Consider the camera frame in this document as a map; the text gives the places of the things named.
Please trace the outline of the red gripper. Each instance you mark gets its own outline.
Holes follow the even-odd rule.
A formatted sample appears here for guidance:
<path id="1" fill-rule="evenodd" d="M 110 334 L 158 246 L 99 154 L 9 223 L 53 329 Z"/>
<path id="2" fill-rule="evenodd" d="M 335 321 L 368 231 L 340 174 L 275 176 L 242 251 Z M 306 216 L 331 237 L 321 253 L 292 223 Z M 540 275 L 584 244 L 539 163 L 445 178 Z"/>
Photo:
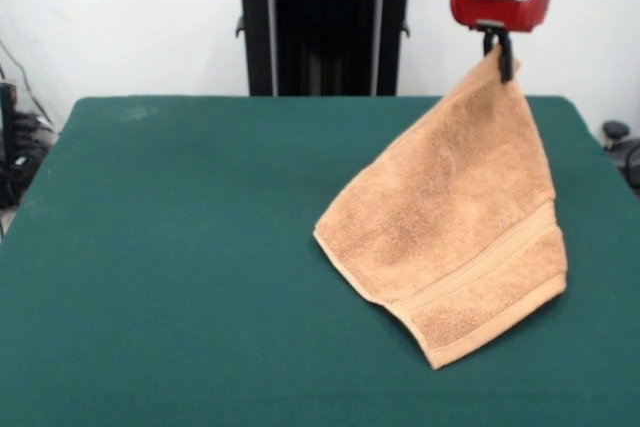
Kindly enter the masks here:
<path id="1" fill-rule="evenodd" d="M 533 31 L 544 22 L 549 4 L 550 0 L 450 0 L 451 13 L 458 24 L 472 30 L 482 30 L 485 56 L 492 51 L 498 38 L 502 82 L 511 82 L 514 78 L 509 32 Z M 497 33 L 491 28 L 504 30 Z"/>

